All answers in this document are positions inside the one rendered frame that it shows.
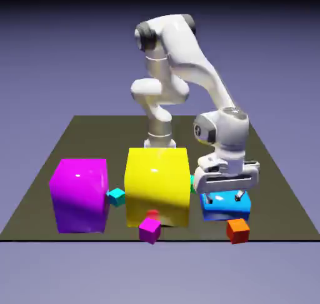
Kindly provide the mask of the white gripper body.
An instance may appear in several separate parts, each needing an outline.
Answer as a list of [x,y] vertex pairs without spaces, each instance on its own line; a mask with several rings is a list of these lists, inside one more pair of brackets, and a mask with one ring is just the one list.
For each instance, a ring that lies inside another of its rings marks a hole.
[[259,163],[257,161],[242,162],[242,170],[232,174],[224,161],[207,168],[198,166],[194,172],[193,188],[196,193],[213,193],[220,191],[246,191],[257,185],[259,181]]

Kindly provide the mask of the small orange cube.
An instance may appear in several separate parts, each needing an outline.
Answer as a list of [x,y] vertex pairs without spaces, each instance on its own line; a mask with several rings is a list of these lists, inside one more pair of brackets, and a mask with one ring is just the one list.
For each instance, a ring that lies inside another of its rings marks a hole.
[[249,239],[250,227],[242,218],[227,220],[226,234],[232,244],[245,243]]

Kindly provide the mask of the small magenta cube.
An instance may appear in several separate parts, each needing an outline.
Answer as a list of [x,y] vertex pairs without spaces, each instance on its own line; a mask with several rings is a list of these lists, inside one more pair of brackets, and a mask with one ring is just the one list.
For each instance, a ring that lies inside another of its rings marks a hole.
[[149,244],[155,244],[161,234],[161,222],[147,217],[139,225],[139,239]]

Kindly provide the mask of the small cyan cube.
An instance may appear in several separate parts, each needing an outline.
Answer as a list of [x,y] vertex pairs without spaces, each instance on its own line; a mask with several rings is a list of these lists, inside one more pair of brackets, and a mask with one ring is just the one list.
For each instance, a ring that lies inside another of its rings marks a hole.
[[110,205],[119,207],[125,204],[125,192],[120,188],[115,188],[107,192],[107,201]]

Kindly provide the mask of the large blue box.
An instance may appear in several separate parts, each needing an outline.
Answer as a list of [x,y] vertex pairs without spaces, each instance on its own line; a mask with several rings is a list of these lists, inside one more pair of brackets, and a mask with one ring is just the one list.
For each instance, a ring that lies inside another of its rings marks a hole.
[[210,193],[213,199],[212,204],[205,203],[205,193],[200,194],[204,221],[227,221],[239,218],[247,221],[251,212],[250,197],[247,191],[244,191],[241,201],[236,201],[234,196],[237,192],[238,190]]

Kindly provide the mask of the large yellow box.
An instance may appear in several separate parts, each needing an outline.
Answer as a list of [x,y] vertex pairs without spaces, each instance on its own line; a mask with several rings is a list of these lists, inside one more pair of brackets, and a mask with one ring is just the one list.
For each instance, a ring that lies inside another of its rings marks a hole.
[[186,148],[129,148],[124,189],[128,227],[137,227],[149,211],[163,225],[187,227],[191,197]]

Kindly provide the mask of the large magenta box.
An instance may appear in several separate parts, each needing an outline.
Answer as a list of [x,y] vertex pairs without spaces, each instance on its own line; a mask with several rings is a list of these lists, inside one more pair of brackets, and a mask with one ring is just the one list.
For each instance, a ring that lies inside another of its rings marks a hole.
[[107,161],[102,158],[63,158],[49,180],[60,233],[102,233],[109,205]]

